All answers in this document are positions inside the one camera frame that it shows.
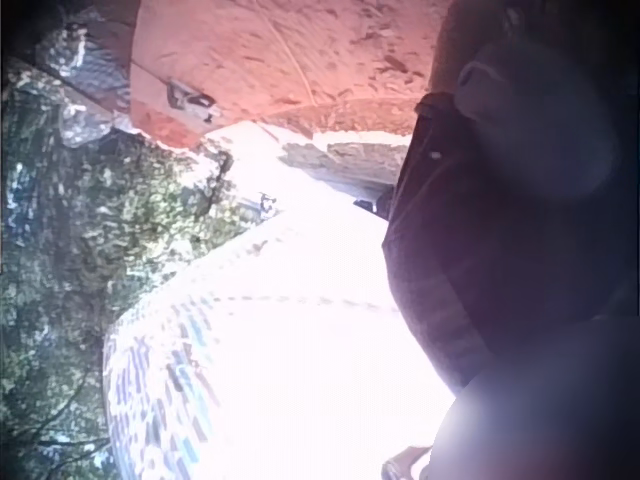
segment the person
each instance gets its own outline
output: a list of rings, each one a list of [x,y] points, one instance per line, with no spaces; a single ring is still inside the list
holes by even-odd
[[[587,27],[562,28],[578,17]],[[517,464],[510,472],[474,471],[469,462],[456,471],[460,439],[480,451],[492,429],[501,431],[495,405],[505,392],[539,395],[514,386],[518,375],[529,378],[526,369],[478,380],[482,394],[468,388],[553,332],[637,314],[637,93],[621,88],[626,69],[605,68],[621,32],[612,37],[592,19],[593,8],[571,2],[456,0],[444,20],[382,248],[410,331],[460,397],[449,416],[476,402],[493,420],[473,441],[464,426],[438,434],[434,480],[578,478],[563,470],[568,456],[554,463],[542,448],[526,462],[499,457]],[[528,361],[543,362],[546,350],[535,351]],[[523,414],[529,397],[509,398],[518,399],[514,418]],[[518,428],[507,425],[504,439]],[[523,476],[540,457],[549,470]]]

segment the fabric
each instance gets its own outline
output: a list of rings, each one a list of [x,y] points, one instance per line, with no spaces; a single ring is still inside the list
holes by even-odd
[[[457,393],[496,355],[599,313],[635,265],[637,236],[619,184],[538,204],[491,175],[451,95],[417,111],[383,251],[405,321]]]
[[[389,292],[385,223],[327,197],[194,261],[111,327],[123,479],[379,478],[433,441],[453,398]]]
[[[637,317],[585,322],[480,374],[442,423],[429,478],[638,478],[639,339]]]
[[[542,44],[510,38],[483,47],[460,74],[455,103],[496,172],[539,198],[591,195],[619,162],[595,85]]]

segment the umbrella rib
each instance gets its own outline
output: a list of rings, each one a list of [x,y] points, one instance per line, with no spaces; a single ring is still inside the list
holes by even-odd
[[[280,42],[280,45],[282,45],[282,48],[284,48],[285,51],[287,52],[287,56],[289,57],[289,60],[291,60],[291,62],[295,66],[296,70],[298,71],[298,75],[300,76],[300,79],[302,80],[302,83],[304,83],[304,86],[305,86],[305,89],[307,90],[307,94],[309,95],[309,100],[311,101],[311,104],[314,107],[317,107],[318,104],[316,103],[316,100],[313,97],[313,92],[311,91],[311,85],[309,84],[309,80],[307,79],[307,76],[305,75],[305,73],[302,71],[302,67],[300,67],[300,63],[293,56],[293,52],[289,48],[289,45],[287,44],[287,42],[282,37],[282,34],[280,32],[278,32],[278,30],[276,29],[275,25],[273,25],[273,22],[271,22],[271,20],[269,20],[269,18],[264,14],[262,6],[258,2],[258,0],[253,0],[253,3],[256,6],[256,10],[258,11],[258,14],[262,17],[262,20],[264,20],[264,22],[267,24],[267,26],[269,27],[271,32],[278,39],[278,41]]]

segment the branch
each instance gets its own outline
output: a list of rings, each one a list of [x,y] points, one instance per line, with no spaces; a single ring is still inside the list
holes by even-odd
[[[79,440],[77,442],[58,442],[56,440],[42,440],[37,442],[38,447],[83,447],[85,445],[91,445],[92,443],[99,444],[108,442],[108,438],[94,438],[91,440]]]
[[[58,420],[64,414],[64,412],[67,410],[67,408],[69,408],[71,406],[71,404],[73,403],[73,401],[76,398],[78,398],[78,395],[80,395],[80,392],[84,388],[84,385],[85,385],[85,383],[87,381],[87,376],[89,376],[89,370],[88,369],[85,371],[84,376],[82,377],[82,380],[80,381],[80,385],[78,385],[78,387],[75,389],[73,394],[69,397],[69,399],[65,402],[65,404],[56,413],[54,413],[51,417],[49,417],[47,420],[45,420],[40,425],[40,427],[38,427],[36,429],[35,432],[33,432],[33,435],[31,435],[31,438],[29,439],[28,443],[30,443],[32,445],[35,445],[37,443],[37,440],[40,437],[40,435],[42,435],[42,432],[44,431],[44,429],[47,428],[49,425],[51,425],[56,420]],[[26,433],[26,432],[22,432],[22,433],[18,434],[16,436],[16,438],[20,438],[22,435],[24,435],[24,433]]]
[[[47,474],[47,476],[45,477],[45,480],[53,480],[55,478],[55,475],[62,470],[64,467],[66,467],[67,465],[70,465],[72,463],[76,463],[76,462],[80,462],[82,460],[86,460],[87,458],[92,457],[93,455],[95,455],[96,453],[98,453],[100,450],[106,448],[107,446],[109,446],[109,440],[105,439],[101,445],[97,446],[96,448],[94,448],[93,450],[90,450],[88,452],[83,453],[82,455],[78,455],[77,457],[73,457],[70,458],[69,460],[65,460],[64,462],[60,462],[58,465],[56,465],[55,467],[53,467],[51,470],[49,470],[49,473]]]

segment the patterned umbrella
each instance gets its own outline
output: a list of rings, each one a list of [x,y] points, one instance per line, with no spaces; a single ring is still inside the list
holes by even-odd
[[[452,397],[387,289],[383,233],[352,205],[286,212],[127,312],[104,357],[122,477],[379,478],[428,444]]]

